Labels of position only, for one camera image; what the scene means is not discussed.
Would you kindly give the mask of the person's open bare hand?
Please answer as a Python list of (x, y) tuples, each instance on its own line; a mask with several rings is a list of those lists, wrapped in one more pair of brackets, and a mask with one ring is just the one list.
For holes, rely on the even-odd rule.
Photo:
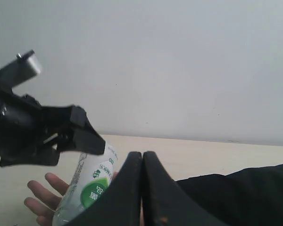
[(34, 197), (27, 197), (24, 205), (36, 215), (36, 222), (40, 226), (51, 226), (52, 220), (62, 196), (65, 195), (69, 184), (53, 173), (46, 173), (45, 180), (57, 191), (60, 196), (45, 188), (36, 180), (30, 180), (27, 187), (33, 193)]

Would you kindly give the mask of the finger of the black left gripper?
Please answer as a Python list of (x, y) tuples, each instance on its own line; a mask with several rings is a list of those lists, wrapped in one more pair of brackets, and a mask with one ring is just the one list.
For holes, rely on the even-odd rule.
[(76, 150), (91, 155), (104, 154), (106, 141), (92, 127), (83, 108), (72, 108), (72, 124)]

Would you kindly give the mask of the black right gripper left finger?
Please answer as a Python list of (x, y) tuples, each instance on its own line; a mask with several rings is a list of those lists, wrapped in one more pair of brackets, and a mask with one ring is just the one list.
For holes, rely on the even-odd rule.
[(138, 226), (141, 211), (142, 154), (130, 152), (103, 195), (68, 226)]

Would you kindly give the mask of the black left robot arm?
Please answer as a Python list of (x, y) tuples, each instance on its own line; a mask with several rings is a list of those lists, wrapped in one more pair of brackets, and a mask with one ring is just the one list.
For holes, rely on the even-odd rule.
[(0, 90), (0, 166), (55, 166), (61, 152), (104, 153), (104, 139), (79, 106), (42, 106)]

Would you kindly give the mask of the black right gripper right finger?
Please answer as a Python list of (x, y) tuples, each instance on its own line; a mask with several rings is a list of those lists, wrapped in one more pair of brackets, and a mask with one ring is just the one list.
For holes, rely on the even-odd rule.
[(141, 178), (143, 221), (146, 226), (224, 225), (178, 186), (155, 152), (143, 154)]

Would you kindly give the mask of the black sleeved forearm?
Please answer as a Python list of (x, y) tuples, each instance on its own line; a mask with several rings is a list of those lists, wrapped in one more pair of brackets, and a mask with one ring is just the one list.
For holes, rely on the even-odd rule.
[(230, 226), (283, 226), (283, 164), (191, 177), (177, 184)]

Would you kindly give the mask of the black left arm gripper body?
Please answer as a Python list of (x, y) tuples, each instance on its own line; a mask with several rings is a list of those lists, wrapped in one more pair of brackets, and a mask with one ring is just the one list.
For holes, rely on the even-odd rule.
[(30, 95), (0, 100), (0, 167), (56, 166), (61, 152), (76, 150), (72, 108), (42, 106)]

